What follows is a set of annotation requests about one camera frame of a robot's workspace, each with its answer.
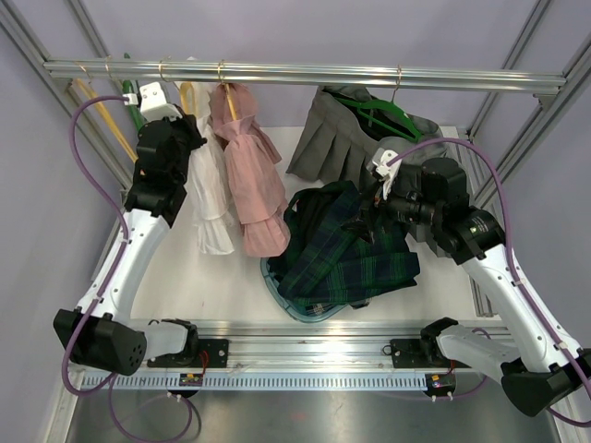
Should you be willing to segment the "yellow plastic hanger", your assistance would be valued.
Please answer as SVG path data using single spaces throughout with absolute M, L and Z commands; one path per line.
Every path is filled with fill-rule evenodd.
M 80 68 L 80 70 L 86 75 L 88 78 L 87 81 L 84 81 L 80 78 L 75 79 L 75 83 L 78 85 L 79 89 L 84 93 L 88 100 L 98 98 L 98 93 L 94 90 L 91 86 L 91 78 L 90 74 L 88 73 L 87 69 L 76 62 L 76 65 Z M 127 141 L 126 136 L 123 134 L 117 123 L 115 122 L 113 116 L 108 111 L 106 106 L 102 102 L 96 103 L 97 112 L 99 116 L 102 118 L 103 122 L 107 125 L 109 130 L 111 131 L 112 135 L 115 137 L 127 157 L 132 161 L 135 162 L 138 159 L 138 155 L 134 152 L 131 148 L 131 145 Z

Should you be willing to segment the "green navy plaid skirt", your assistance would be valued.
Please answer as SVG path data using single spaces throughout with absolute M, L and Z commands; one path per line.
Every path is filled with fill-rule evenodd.
M 300 190 L 283 216 L 291 239 L 279 257 L 268 259 L 278 294 L 303 308 L 357 305 L 416 285 L 419 258 L 406 242 L 406 229 L 379 228 L 365 241 L 343 225 L 360 209 L 350 181 Z

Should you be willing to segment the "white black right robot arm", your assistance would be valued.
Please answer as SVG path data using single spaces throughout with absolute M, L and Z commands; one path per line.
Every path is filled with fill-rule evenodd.
M 471 205 L 467 178 L 457 161 L 435 158 L 419 166 L 390 163 L 386 150 L 368 163 L 374 182 L 359 215 L 344 225 L 366 241 L 377 222 L 430 230 L 437 246 L 493 302 L 513 345 L 477 335 L 444 317 L 421 330 L 419 354 L 428 365 L 453 360 L 499 383 L 521 413 L 534 417 L 590 378 L 590 352 L 581 347 L 519 276 L 509 237 L 492 214 Z

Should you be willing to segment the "navy white plaid skirt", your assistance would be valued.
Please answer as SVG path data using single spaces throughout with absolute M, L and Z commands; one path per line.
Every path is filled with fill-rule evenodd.
M 302 305 L 298 308 L 307 317 L 320 317 L 322 315 L 332 316 L 346 307 L 360 309 L 368 306 L 371 298 L 355 301 L 347 304 L 314 303 L 312 305 Z

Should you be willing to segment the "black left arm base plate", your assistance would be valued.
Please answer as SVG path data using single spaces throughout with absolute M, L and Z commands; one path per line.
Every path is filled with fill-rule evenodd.
M 189 348 L 185 367 L 222 369 L 227 367 L 230 342 L 227 339 L 198 339 L 196 345 Z

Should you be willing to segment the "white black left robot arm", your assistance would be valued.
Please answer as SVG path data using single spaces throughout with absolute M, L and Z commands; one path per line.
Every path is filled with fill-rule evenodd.
M 205 141 L 194 116 L 182 111 L 140 129 L 139 158 L 119 234 L 77 307 L 61 309 L 54 318 L 68 363 L 130 376 L 143 361 L 161 356 L 180 366 L 199 359 L 197 329 L 191 323 L 158 320 L 134 329 L 130 318 L 151 259 L 186 200 L 190 155 Z

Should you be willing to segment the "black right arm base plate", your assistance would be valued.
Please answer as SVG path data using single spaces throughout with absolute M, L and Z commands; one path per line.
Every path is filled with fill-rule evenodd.
M 454 363 L 441 353 L 438 344 L 430 339 L 392 339 L 389 346 L 394 368 L 454 367 Z

